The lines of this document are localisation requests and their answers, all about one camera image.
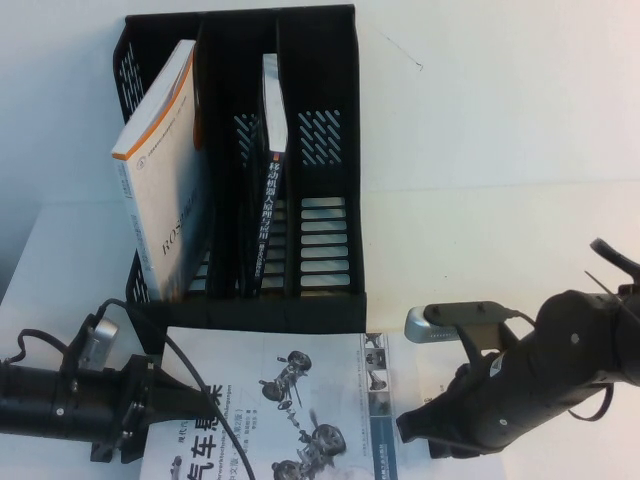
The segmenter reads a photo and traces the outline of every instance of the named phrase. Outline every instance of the magazine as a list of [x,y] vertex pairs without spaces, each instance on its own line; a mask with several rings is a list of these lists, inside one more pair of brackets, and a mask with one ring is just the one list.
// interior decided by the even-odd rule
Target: magazine
[[[169,335],[210,386],[258,479],[422,480],[449,478],[448,471],[463,475],[455,478],[464,472],[503,478],[497,456],[431,460],[425,440],[401,443],[395,418],[440,388],[440,380],[427,382],[431,390],[423,386],[416,347],[425,346],[401,334],[171,328]],[[163,368],[195,386],[173,352],[165,353]],[[141,479],[163,478],[244,480],[247,474],[221,425],[197,420],[149,429]]]

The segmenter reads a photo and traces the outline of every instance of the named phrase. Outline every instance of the robotic arm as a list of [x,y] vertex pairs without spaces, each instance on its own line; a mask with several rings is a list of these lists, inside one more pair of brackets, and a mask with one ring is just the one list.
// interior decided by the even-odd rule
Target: robotic arm
[[[505,321],[523,314],[494,302],[434,304],[410,316],[407,338],[422,343],[457,336],[469,363],[458,369],[447,391],[398,417],[404,442],[428,439],[433,458],[496,453],[604,390],[600,411],[583,420],[601,418],[615,382],[640,385],[640,265],[601,240],[592,248],[631,275],[633,283],[620,286],[617,295],[601,285],[603,294],[567,291],[550,298],[540,309],[534,330],[521,340]],[[108,462],[120,449],[122,461],[130,462],[142,455],[150,424],[215,415],[249,477],[255,478],[237,438],[206,394],[202,378],[169,337],[162,334],[200,391],[179,383],[143,356],[133,355],[121,371],[104,368],[117,333],[117,327],[103,317],[111,303],[136,312],[108,300],[96,315],[87,317],[69,346],[44,332],[21,333],[22,352],[0,364],[0,432],[91,442],[92,461]],[[26,355],[26,336],[63,353],[57,372],[15,365]],[[483,356],[487,349],[498,353]],[[371,380],[380,379],[371,376]]]
[[[640,385],[640,265],[602,240],[591,247],[633,283],[618,295],[570,290],[551,297],[521,340],[504,322],[522,314],[493,302],[430,305],[422,318],[409,318],[405,335],[417,343],[455,330],[469,363],[439,397],[397,419],[403,442],[428,439],[432,458],[496,453],[605,390],[594,417],[572,413],[598,420],[615,382]],[[486,349],[499,353],[483,356]]]

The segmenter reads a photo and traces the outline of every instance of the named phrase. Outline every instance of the white wall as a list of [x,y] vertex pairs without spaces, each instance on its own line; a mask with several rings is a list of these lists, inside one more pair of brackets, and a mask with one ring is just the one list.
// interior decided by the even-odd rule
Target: white wall
[[[0,296],[41,204],[119,198],[126,14],[305,3],[322,2],[0,0]],[[640,178],[639,15],[634,0],[358,2],[363,188]]]

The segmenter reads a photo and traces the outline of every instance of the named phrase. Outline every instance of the wheel illustration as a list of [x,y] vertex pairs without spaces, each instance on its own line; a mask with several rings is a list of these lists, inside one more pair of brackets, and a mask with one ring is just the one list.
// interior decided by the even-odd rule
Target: wheel illustration
[[284,400],[284,391],[274,382],[267,382],[262,386],[262,394],[272,402]]
[[385,381],[374,382],[371,384],[371,390],[373,391],[384,390],[385,388],[387,388],[387,382]]
[[296,462],[285,460],[284,462],[274,463],[271,467],[273,468],[274,480],[302,480],[300,466]]
[[297,350],[291,352],[287,357],[287,360],[303,372],[306,372],[311,368],[311,359],[309,358],[309,355],[298,352]]
[[293,402],[291,400],[285,400],[278,404],[278,410],[287,410]]
[[339,455],[347,449],[342,432],[333,425],[319,425],[311,434],[311,438],[318,442],[322,453],[329,457]]
[[182,457],[178,456],[173,459],[173,463],[171,466],[171,480],[179,480],[180,479],[180,466],[182,465]]

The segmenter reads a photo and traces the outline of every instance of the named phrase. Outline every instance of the black magazine file holder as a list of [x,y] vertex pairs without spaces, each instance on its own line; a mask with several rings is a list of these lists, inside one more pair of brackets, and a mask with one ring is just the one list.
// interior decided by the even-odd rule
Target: black magazine file holder
[[[125,122],[173,48],[195,39],[195,78],[214,191],[210,249],[181,303],[151,302],[136,253],[126,286],[161,328],[358,333],[366,328],[360,107],[351,5],[136,15],[114,52]],[[263,53],[278,53],[289,128],[263,294],[239,298],[238,205]],[[143,348],[163,342],[131,318]]]

